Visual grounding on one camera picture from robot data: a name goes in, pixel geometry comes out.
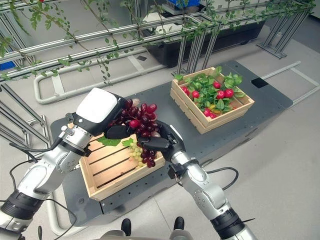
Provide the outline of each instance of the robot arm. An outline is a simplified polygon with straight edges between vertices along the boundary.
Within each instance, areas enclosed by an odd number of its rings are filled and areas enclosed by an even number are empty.
[[[132,134],[126,126],[110,127],[124,104],[122,97],[98,88],[87,95],[72,115],[74,127],[63,129],[59,144],[29,168],[16,190],[0,207],[1,240],[24,239],[21,233],[27,229],[43,201],[60,186],[81,156],[90,153],[88,143],[92,136],[104,133],[107,138],[121,139]],[[231,208],[223,190],[195,159],[186,154],[179,133],[172,126],[158,123],[161,137],[140,137],[138,141],[141,145],[161,151],[166,161],[172,163],[176,177],[211,221],[221,239],[257,240]]]
[[[89,154],[92,136],[102,134],[124,108],[125,100],[94,88],[73,113],[74,127],[65,127],[59,144],[25,173],[16,190],[0,208],[0,239],[23,239],[43,201],[56,190],[82,156]]]
[[[172,163],[175,176],[180,179],[183,188],[191,194],[222,240],[257,240],[232,209],[221,187],[211,180],[197,160],[187,155],[183,140],[175,128],[164,122],[158,123],[162,140],[140,138],[138,140],[142,146],[161,151],[165,160]]]

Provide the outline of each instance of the black shoe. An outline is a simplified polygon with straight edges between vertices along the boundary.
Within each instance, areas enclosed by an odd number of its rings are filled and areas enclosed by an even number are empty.
[[[129,218],[122,221],[121,230],[124,231],[126,236],[131,236],[131,221]]]
[[[185,229],[185,220],[181,216],[178,216],[174,221],[173,230],[176,230],[176,229],[181,229],[181,230]]]

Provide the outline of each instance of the wooden crate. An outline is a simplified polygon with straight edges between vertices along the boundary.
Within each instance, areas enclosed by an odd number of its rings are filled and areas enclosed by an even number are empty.
[[[205,70],[186,75],[183,78],[186,79],[189,77],[194,77],[201,73],[213,75],[215,71],[216,69],[214,67],[210,67]],[[223,79],[224,78],[222,74],[216,78],[216,80],[220,83],[223,82]],[[203,112],[195,105],[195,103],[184,93],[184,91],[181,89],[183,86],[187,87],[188,84],[183,80],[178,83],[178,80],[173,79],[170,95],[201,134],[204,134],[212,129],[243,116],[255,103],[255,101],[248,95],[245,95],[244,97],[235,97],[234,100],[230,102],[230,105],[236,107],[236,109],[212,119],[205,116]]]
[[[145,165],[136,169],[138,161],[130,157],[128,147],[121,142],[117,146],[104,146],[96,140],[99,137],[102,135],[90,142],[90,156],[82,157],[79,162],[91,199],[101,201],[165,165],[165,159],[158,152],[155,167],[148,168]]]

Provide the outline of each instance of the black planter box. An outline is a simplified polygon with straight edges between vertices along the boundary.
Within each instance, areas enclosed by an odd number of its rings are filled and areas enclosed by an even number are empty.
[[[213,52],[238,44],[246,44],[248,41],[256,39],[264,24],[264,21],[260,23],[250,23],[236,30],[225,29],[220,31],[213,47]],[[151,35],[149,30],[144,30],[143,34],[146,37]],[[210,36],[211,35],[208,34],[204,39],[201,49],[202,55],[207,51]],[[189,58],[191,44],[191,41],[186,43],[183,60]],[[146,48],[161,64],[168,66],[168,68],[173,68],[177,65],[180,42],[162,42],[160,45],[147,46]]]

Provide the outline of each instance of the blue container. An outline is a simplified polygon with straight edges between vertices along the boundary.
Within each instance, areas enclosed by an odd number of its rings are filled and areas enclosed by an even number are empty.
[[[16,65],[12,61],[2,63],[2,64],[0,64],[0,71],[1,70],[6,70],[6,69],[11,69],[11,68],[13,68],[15,66]]]
[[[200,4],[200,0],[189,0],[188,5],[185,5],[184,0],[168,0],[169,2],[173,3],[178,8],[181,8],[182,4],[183,7],[192,7],[192,6],[198,6]]]

